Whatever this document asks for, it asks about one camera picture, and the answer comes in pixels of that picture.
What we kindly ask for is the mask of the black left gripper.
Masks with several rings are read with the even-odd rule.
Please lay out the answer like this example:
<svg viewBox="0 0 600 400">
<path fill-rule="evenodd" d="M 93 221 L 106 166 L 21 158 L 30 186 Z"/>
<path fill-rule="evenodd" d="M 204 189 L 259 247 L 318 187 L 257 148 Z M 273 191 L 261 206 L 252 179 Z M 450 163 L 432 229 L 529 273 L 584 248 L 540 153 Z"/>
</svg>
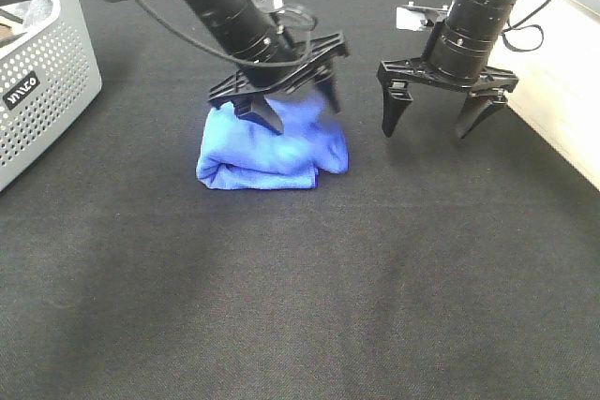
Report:
<svg viewBox="0 0 600 400">
<path fill-rule="evenodd" d="M 276 134 L 282 134 L 284 125 L 265 97 L 273 93 L 290 94 L 312 81 L 330 109 L 334 113 L 339 113 L 333 59 L 337 56 L 349 55 L 346 39 L 342 32 L 336 32 L 329 36 L 313 38 L 310 44 L 311 52 L 308 60 L 285 77 L 273 81 L 266 87 L 258 87 L 251 83 L 243 71 L 237 70 L 210 89 L 208 103 L 219 108 L 224 103 L 233 102 L 234 113 L 238 119 L 263 126 Z"/>
</svg>

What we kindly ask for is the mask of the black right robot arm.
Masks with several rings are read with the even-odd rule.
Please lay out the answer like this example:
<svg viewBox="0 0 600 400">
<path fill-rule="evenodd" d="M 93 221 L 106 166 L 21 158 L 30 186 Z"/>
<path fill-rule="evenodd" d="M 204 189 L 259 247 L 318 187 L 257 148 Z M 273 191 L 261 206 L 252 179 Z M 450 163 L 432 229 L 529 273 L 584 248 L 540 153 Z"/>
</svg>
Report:
<svg viewBox="0 0 600 400">
<path fill-rule="evenodd" d="M 399 118 L 412 103 L 414 83 L 466 95 L 456 122 L 464 138 L 491 114 L 507 104 L 517 75 L 488 65 L 497 39 L 508 30 L 517 0 L 453 0 L 446 7 L 422 7 L 413 2 L 396 10 L 399 30 L 430 35 L 415 58 L 382 61 L 377 79 L 382 86 L 382 132 L 391 137 Z"/>
</svg>

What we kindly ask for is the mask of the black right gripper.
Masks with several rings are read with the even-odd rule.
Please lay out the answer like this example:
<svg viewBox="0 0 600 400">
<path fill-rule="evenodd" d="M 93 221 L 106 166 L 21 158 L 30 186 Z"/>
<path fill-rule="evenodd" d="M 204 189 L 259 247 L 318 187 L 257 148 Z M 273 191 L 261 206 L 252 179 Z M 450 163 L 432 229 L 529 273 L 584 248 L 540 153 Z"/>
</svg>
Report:
<svg viewBox="0 0 600 400">
<path fill-rule="evenodd" d="M 393 135 L 399 118 L 413 103 L 410 83 L 446 91 L 475 92 L 467 95 L 455 123 L 455 132 L 461 139 L 507 105 L 504 91 L 491 89 L 500 88 L 512 93 L 518 84 L 517 75 L 510 70 L 486 66 L 473 80 L 455 79 L 422 60 L 381 61 L 377 79 L 383 87 L 382 132 L 387 138 Z"/>
</svg>

